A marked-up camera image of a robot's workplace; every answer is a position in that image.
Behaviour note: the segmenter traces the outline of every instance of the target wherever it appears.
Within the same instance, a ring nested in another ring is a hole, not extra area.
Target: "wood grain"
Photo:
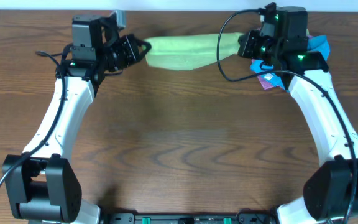
[[[34,51],[61,51],[77,13],[0,11],[0,177],[6,154],[22,151],[52,97],[53,64]],[[229,15],[128,12],[124,33],[141,39],[217,33]],[[246,32],[258,20],[239,16],[227,32]],[[310,13],[309,30],[328,37],[334,86],[358,132],[358,13]],[[233,77],[250,74],[248,60],[233,56],[222,64]],[[83,198],[108,210],[236,212],[299,197],[318,157],[299,107],[284,91],[264,91],[257,80],[226,82],[216,65],[172,72],[143,61],[103,82],[72,166]],[[4,187],[0,223],[21,223]]]

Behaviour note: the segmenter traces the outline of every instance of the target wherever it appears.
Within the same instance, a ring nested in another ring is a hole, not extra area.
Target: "black bracket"
[[[336,156],[325,162],[303,187],[309,214],[317,221],[343,217],[350,200],[352,160]],[[358,175],[352,215],[358,215]]]
[[[105,78],[105,71],[123,70],[140,62],[152,47],[133,34],[120,38],[119,31],[123,28],[118,26],[116,17],[117,14],[110,17],[89,14],[74,16],[73,43],[63,51],[62,72],[91,81],[95,96]],[[66,60],[69,51],[73,57]]]
[[[307,70],[323,69],[328,65],[319,52],[308,52],[308,13],[302,7],[265,7],[260,30],[251,30],[239,37],[238,56],[263,60],[274,70],[289,70],[304,74]],[[287,90],[293,75],[279,73]]]
[[[5,173],[21,156],[8,155]],[[45,171],[46,182],[33,181]],[[30,158],[6,179],[12,214],[18,219],[73,222],[80,212],[81,186],[67,159],[54,154],[50,159]]]

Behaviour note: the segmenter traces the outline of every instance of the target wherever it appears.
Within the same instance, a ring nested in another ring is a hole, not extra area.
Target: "black plastic housing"
[[[293,71],[297,74],[303,75],[308,70],[322,70],[329,71],[327,62],[320,52],[289,52],[282,55],[282,60],[279,66],[274,66],[274,69],[284,69]],[[293,75],[280,74],[284,88],[287,90],[290,86]]]
[[[352,161],[336,156],[334,161],[325,162],[306,182],[303,197],[309,214],[316,220],[343,217],[349,206]],[[358,215],[357,191],[352,215]]]
[[[277,26],[275,39],[284,38],[281,51],[304,51],[308,50],[308,13],[303,7],[280,7],[277,9]]]
[[[8,155],[2,166],[5,173],[21,156]],[[45,171],[46,182],[33,181]],[[31,158],[16,168],[5,181],[15,218],[73,222],[80,212],[81,186],[67,159]]]

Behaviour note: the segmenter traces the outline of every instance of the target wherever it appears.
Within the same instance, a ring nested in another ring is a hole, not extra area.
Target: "blue cloth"
[[[312,37],[309,39],[308,42],[308,51],[319,51],[323,55],[324,59],[327,60],[330,49],[329,44],[327,41],[327,37],[325,35],[321,35],[318,37]],[[252,65],[250,66],[250,69],[254,71],[255,73],[262,72],[263,70],[260,69],[260,64],[262,63],[261,60],[255,60]],[[262,66],[263,69],[273,69],[273,66]],[[281,81],[281,78],[276,76],[274,73],[262,75],[262,78],[266,81],[268,81],[270,84],[272,84],[274,87],[279,86],[284,89],[283,82]]]

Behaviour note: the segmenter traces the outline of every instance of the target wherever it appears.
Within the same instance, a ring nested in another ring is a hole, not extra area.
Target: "black cable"
[[[333,100],[331,99],[331,97],[329,96],[328,92],[325,91],[321,86],[319,86],[317,83],[315,83],[313,80],[311,80],[310,78],[304,76],[304,75],[300,75],[300,74],[297,74],[295,72],[292,72],[292,71],[289,71],[289,70],[267,70],[267,71],[263,71],[263,72],[259,72],[259,73],[256,73],[256,74],[253,74],[253,75],[249,75],[249,76],[246,76],[246,77],[242,77],[242,78],[237,78],[237,79],[231,79],[229,78],[224,72],[223,72],[223,69],[221,67],[221,63],[220,63],[220,59],[219,59],[219,45],[220,45],[220,41],[221,41],[221,36],[222,36],[222,33],[223,33],[223,29],[224,27],[226,26],[226,24],[236,15],[238,14],[242,14],[242,13],[246,13],[246,12],[260,12],[260,9],[246,9],[246,10],[241,10],[241,11],[237,11],[235,12],[233,15],[231,15],[225,22],[224,24],[222,25],[222,28],[221,30],[219,31],[219,35],[218,35],[218,44],[217,44],[217,47],[216,47],[216,61],[218,63],[218,68],[219,68],[219,71],[221,72],[222,76],[227,80],[227,81],[230,81],[230,82],[238,82],[238,81],[242,81],[242,80],[246,80],[246,79],[249,79],[249,78],[254,78],[254,77],[257,77],[257,76],[260,76],[260,75],[265,75],[265,74],[268,74],[268,73],[287,73],[287,74],[290,74],[290,75],[294,75],[294,76],[297,76],[299,78],[302,78],[304,79],[305,81],[309,82],[310,84],[312,84],[314,87],[316,87],[322,94],[325,98],[327,98],[329,104],[333,107],[333,110],[335,112],[335,115],[337,116],[338,120],[339,120],[339,123],[341,124],[342,126],[342,129],[344,131],[344,134],[345,134],[345,137],[346,137],[346,141],[347,141],[347,145],[349,147],[349,150],[350,150],[350,153],[351,153],[351,159],[352,159],[352,179],[351,179],[351,196],[350,196],[350,200],[349,200],[349,205],[347,207],[347,211],[345,213],[345,216],[344,216],[344,219],[343,219],[343,224],[346,224],[347,221],[349,220],[349,217],[350,217],[350,214],[351,214],[351,211],[352,211],[352,206],[353,206],[353,202],[354,202],[354,199],[356,197],[356,189],[357,189],[357,173],[358,173],[358,170],[357,170],[357,161],[356,161],[356,154],[354,152],[354,148],[353,148],[353,143],[352,143],[352,139],[350,137],[350,134],[346,128],[346,125],[345,125],[345,122],[343,121],[342,119],[342,116],[341,114],[339,113],[338,109],[336,108],[336,105],[334,104]]]
[[[48,141],[49,137],[52,135],[53,130],[55,129],[56,124],[57,124],[57,122],[59,120],[59,117],[60,117],[60,115],[62,113],[62,110],[63,110],[63,105],[64,105],[65,98],[66,98],[66,81],[64,79],[64,74],[62,73],[60,64],[54,59],[54,57],[52,55],[50,55],[50,54],[48,54],[46,52],[38,51],[37,54],[41,54],[41,55],[43,55],[45,57],[49,57],[56,64],[57,69],[58,69],[58,71],[60,73],[60,78],[62,79],[62,97],[60,98],[60,104],[59,104],[59,107],[57,109],[55,119],[53,120],[53,123],[52,123],[48,133],[44,137],[44,139],[41,140],[40,144],[37,147],[35,147],[33,150],[31,150],[28,153],[23,154],[22,157],[18,161],[16,161],[16,163],[6,171],[6,173],[0,179],[0,188],[1,188],[2,184],[4,183],[4,181],[6,180],[6,178],[8,177],[8,175],[11,174],[11,172],[14,169],[19,167],[24,161],[26,161],[30,156],[32,156],[40,148],[42,148],[42,146],[45,145],[45,143]]]
[[[38,56],[41,56],[41,57],[48,57],[48,56],[46,56],[44,54],[41,54],[39,51],[36,51],[35,54],[38,55]],[[62,54],[63,54],[63,52],[60,52],[60,53],[56,53],[56,54],[50,54],[50,56],[56,57],[56,56],[61,56]]]
[[[121,69],[120,72],[116,72],[116,73],[105,73],[104,76],[116,76],[116,75],[121,75],[124,72],[124,69]]]
[[[60,63],[62,63],[64,60],[66,60],[67,55],[68,55],[68,53],[70,53],[72,46],[74,46],[74,44],[69,43],[63,48],[62,59],[60,59]]]
[[[243,14],[243,13],[247,13],[247,12],[256,12],[256,13],[259,13],[260,10],[259,10],[259,9],[246,9],[246,10],[241,10],[241,11],[235,12],[233,15],[231,15],[231,16],[224,22],[224,24],[222,25],[221,30],[219,31],[219,35],[218,35],[218,45],[217,45],[217,47],[216,47],[216,62],[218,63],[219,71],[222,73],[223,77],[224,77],[227,81],[230,81],[230,82],[238,82],[238,81],[241,81],[241,80],[246,80],[246,79],[251,78],[251,77],[242,77],[242,78],[237,78],[237,79],[231,79],[231,78],[227,77],[226,74],[223,72],[223,69],[222,69],[222,66],[221,66],[221,60],[219,59],[219,46],[221,45],[221,36],[222,36],[222,33],[223,33],[223,29],[226,27],[227,23],[228,23],[231,19],[233,19],[234,16],[239,15],[239,14]]]

